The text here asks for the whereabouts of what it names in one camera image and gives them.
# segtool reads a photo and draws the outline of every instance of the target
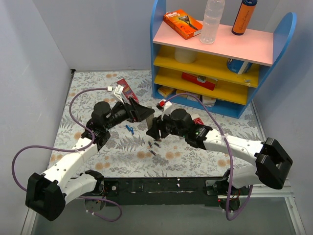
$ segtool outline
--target red box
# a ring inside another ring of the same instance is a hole
[[[167,12],[163,20],[184,39],[192,38],[202,30],[202,24],[182,9]]]
[[[207,88],[211,91],[214,90],[216,83],[217,83],[217,79],[195,75],[192,73],[186,73],[186,72],[183,72],[181,74],[181,78],[189,82],[195,83],[199,86],[202,86],[204,88]]]
[[[131,87],[128,85],[128,83],[126,82],[125,79],[119,80],[116,83],[118,85],[121,85],[122,87],[124,87],[124,89],[123,89],[123,96],[126,99],[125,101],[127,103],[129,103],[129,101],[128,101],[129,98],[133,98],[139,104],[139,100],[138,100],[137,96],[132,91]]]
[[[203,121],[201,120],[199,114],[192,114],[191,115],[192,121],[194,121],[195,124],[204,125]]]

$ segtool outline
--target small box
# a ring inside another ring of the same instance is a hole
[[[182,9],[166,13],[163,20],[184,39],[192,38],[202,30],[202,24]]]
[[[191,115],[191,119],[192,119],[192,121],[194,121],[194,124],[204,125],[204,123],[203,123],[203,121],[201,120],[199,114],[192,114],[192,115]]]
[[[186,92],[186,91],[183,91],[183,90],[179,90],[179,89],[176,90],[176,94],[181,94],[181,93],[187,93],[187,92]],[[182,97],[182,98],[187,98],[187,95],[186,95],[186,94],[183,94],[183,95],[180,95],[180,97]]]
[[[124,87],[124,89],[123,89],[123,98],[125,99],[125,102],[130,104],[128,99],[129,98],[133,98],[139,104],[139,100],[138,100],[137,96],[132,91],[131,87],[128,85],[128,83],[126,82],[125,79],[119,80],[116,83],[118,85],[121,85],[122,87]]]
[[[161,86],[157,92],[163,96],[164,98],[167,98],[171,93],[175,91],[175,88],[172,87],[166,87],[166,86]]]
[[[192,73],[183,72],[181,74],[181,78],[184,80],[187,80],[189,82],[195,83],[199,86],[202,86],[204,88],[207,88],[211,91],[214,90],[214,88],[216,87],[216,84],[217,84],[217,79],[215,79],[215,78],[195,75]]]
[[[193,94],[195,97],[197,97],[198,99],[200,99],[201,95],[200,94],[196,94],[196,93],[192,93],[192,92],[187,92],[189,94]],[[191,101],[197,101],[193,96],[188,95],[187,99],[191,100]]]
[[[205,95],[202,96],[202,103],[206,107],[213,107],[215,105],[215,102],[216,102],[216,98],[208,97]]]

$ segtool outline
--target gray wall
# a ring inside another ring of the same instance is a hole
[[[0,234],[16,235],[27,207],[11,161],[24,146],[53,145],[70,70],[31,0],[0,0],[0,22]],[[49,154],[21,154],[16,171],[24,186],[46,168]]]
[[[154,0],[33,0],[71,69],[149,69]],[[167,0],[203,20],[207,0]],[[241,0],[225,0],[222,24],[232,25]],[[249,28],[264,30],[279,0],[258,2]]]
[[[255,98],[265,134],[293,159],[289,175],[307,234],[313,234],[313,1],[281,1],[267,28],[288,11],[298,14],[290,47]]]

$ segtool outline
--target tabletop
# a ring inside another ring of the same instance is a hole
[[[116,86],[118,80],[125,79],[137,95],[140,104],[152,106],[155,116],[161,114],[156,108],[158,99],[152,98],[151,71],[100,71],[76,72],[67,96],[62,120],[59,126],[54,147],[71,149],[83,133],[69,116],[68,107],[73,97],[80,91],[90,88]],[[83,124],[90,119],[93,106],[99,101],[106,101],[111,107],[116,103],[109,92],[94,91],[82,94],[72,107],[73,115]],[[199,114],[205,125],[217,128],[207,113],[203,110],[173,104],[173,109],[184,108],[188,113]],[[240,119],[213,114],[213,117],[227,134],[247,140],[259,140],[257,119],[248,106]],[[125,127],[128,124],[134,129],[134,135]],[[92,156],[76,173],[93,169],[105,177],[197,177],[223,176],[229,168],[228,154],[205,151],[189,146],[184,140],[169,135],[159,142],[161,148],[153,145],[153,155],[148,141],[153,139],[145,134],[146,122],[127,123],[110,130],[111,138],[106,145]],[[53,151],[48,168],[57,163],[65,153]],[[234,158],[234,167],[249,165],[247,162]]]

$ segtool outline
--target label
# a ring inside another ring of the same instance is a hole
[[[202,30],[199,30],[199,31],[197,31],[197,32],[194,32],[194,36],[196,36],[196,35],[200,34],[200,33],[201,33],[201,31],[202,31]]]
[[[130,86],[128,85],[128,83],[126,82],[125,79],[119,80],[116,83],[118,85],[121,85],[122,87],[124,87],[123,95],[127,99],[127,100],[125,100],[127,103],[129,103],[129,100],[128,100],[129,98],[133,98],[137,103],[139,103],[139,100],[138,100],[137,96],[132,91],[132,89],[130,88]]]
[[[255,9],[255,6],[247,6],[243,3],[241,4],[232,31],[239,34],[243,34],[245,32]]]

